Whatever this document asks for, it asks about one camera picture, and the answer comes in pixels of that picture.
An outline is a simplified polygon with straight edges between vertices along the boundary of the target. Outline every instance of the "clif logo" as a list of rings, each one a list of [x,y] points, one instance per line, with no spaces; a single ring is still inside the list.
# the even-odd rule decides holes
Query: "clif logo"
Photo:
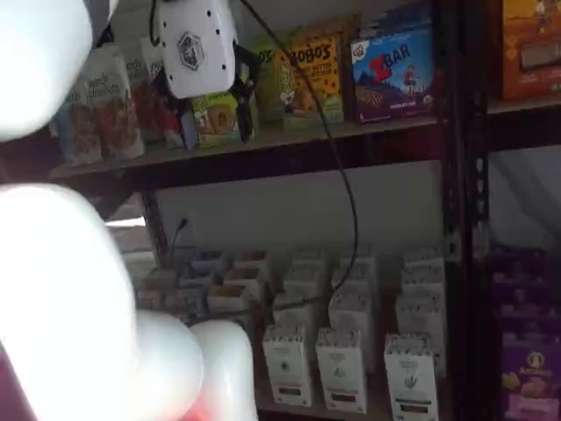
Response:
[[[365,56],[365,53],[365,49],[362,46],[357,46],[354,50],[352,50],[352,55],[354,55],[359,60],[361,60]]]

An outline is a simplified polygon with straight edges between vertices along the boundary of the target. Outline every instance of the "orange box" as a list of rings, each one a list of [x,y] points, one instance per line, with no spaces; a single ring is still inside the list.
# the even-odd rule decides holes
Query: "orange box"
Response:
[[[503,0],[503,97],[557,92],[561,92],[561,3]]]

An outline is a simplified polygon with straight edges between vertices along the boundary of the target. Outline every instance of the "purple snack package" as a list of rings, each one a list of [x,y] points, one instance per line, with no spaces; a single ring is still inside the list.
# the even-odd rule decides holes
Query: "purple snack package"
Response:
[[[503,336],[501,402],[504,418],[557,421],[561,344],[516,334]]]

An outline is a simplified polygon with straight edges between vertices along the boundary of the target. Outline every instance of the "white product box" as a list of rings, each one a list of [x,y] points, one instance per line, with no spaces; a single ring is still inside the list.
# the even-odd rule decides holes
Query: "white product box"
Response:
[[[277,325],[297,326],[303,325],[306,328],[306,340],[309,352],[309,360],[316,360],[316,334],[318,319],[314,304],[301,305],[292,309],[276,310],[276,308],[293,303],[301,303],[304,300],[302,292],[281,292],[274,298],[273,317]]]
[[[368,373],[376,370],[376,331],[370,294],[359,294],[345,287],[333,294],[329,307],[334,329],[358,329],[364,364]]]
[[[395,312],[401,334],[419,333],[430,338],[437,376],[446,377],[446,343],[440,296],[401,294],[395,301]]]
[[[191,315],[202,315],[207,311],[207,290],[200,285],[190,285],[169,291],[166,297],[169,310],[179,310]]]
[[[163,294],[160,290],[141,289],[137,292],[137,307],[144,310],[161,310]]]
[[[366,379],[360,331],[321,328],[316,351],[328,410],[366,414]]]
[[[331,287],[335,288],[343,279],[344,274],[347,272],[347,266],[341,266],[333,272],[331,277]],[[354,290],[360,294],[373,295],[373,282],[370,265],[365,263],[355,263],[349,273],[349,276],[344,282],[344,288],[347,290]]]
[[[215,285],[209,290],[207,303],[212,313],[242,311],[250,308],[249,296],[245,287],[239,285]],[[229,318],[239,323],[251,338],[253,335],[253,318],[247,313]]]
[[[250,301],[266,304],[268,285],[263,279],[263,271],[257,268],[230,269],[224,277],[224,285],[245,287]]]
[[[270,291],[276,291],[269,253],[262,250],[238,252],[234,257],[234,268],[259,269],[261,271],[260,275],[262,276],[262,279],[269,285]]]
[[[213,285],[220,283],[220,277],[213,269],[199,269],[194,271],[193,267],[187,265],[181,271],[179,278],[180,287],[200,286],[204,287],[207,291]]]
[[[351,264],[352,258],[352,247],[346,248],[341,253],[341,268],[347,269]],[[370,268],[371,277],[369,278],[371,283],[371,292],[373,294],[374,304],[378,309],[380,307],[380,290],[378,285],[378,261],[376,259],[376,252],[374,247],[368,244],[360,244],[357,249],[357,259],[355,260],[355,265],[366,265]]]
[[[326,273],[317,264],[293,265],[285,274],[282,284],[290,293],[303,293],[307,298],[319,296],[327,289]]]
[[[394,419],[438,421],[437,382],[429,341],[417,335],[387,335],[384,360]]]
[[[405,268],[432,266],[444,269],[442,245],[425,246],[406,252],[403,254],[403,266]]]
[[[312,405],[306,328],[303,325],[267,327],[263,352],[276,403]]]
[[[231,268],[231,255],[220,250],[197,250],[191,267],[196,271],[213,270],[224,278]]]

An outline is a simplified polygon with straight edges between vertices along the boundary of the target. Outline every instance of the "granola bag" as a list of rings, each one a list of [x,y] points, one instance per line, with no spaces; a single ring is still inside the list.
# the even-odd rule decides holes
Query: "granola bag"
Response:
[[[112,157],[130,159],[144,153],[124,58],[116,45],[93,50],[84,68],[89,98],[102,140]]]
[[[67,163],[75,166],[102,159],[96,114],[88,98],[86,81],[81,75],[52,123]]]
[[[146,67],[148,68],[150,82],[153,82],[159,71],[164,67],[164,59],[162,57],[161,50],[156,46],[153,46],[152,42],[150,42],[150,39],[148,38],[141,39],[140,45]],[[158,95],[157,99],[156,111],[154,114],[159,120],[160,129],[164,133],[166,146],[168,148],[183,147],[183,141],[181,140],[181,126],[177,117],[169,108],[167,108],[161,96]]]
[[[137,112],[138,128],[147,148],[164,146],[158,113],[158,92],[151,84],[148,67],[142,56],[138,42],[128,42],[120,46],[123,52],[127,75],[131,85],[132,101]]]

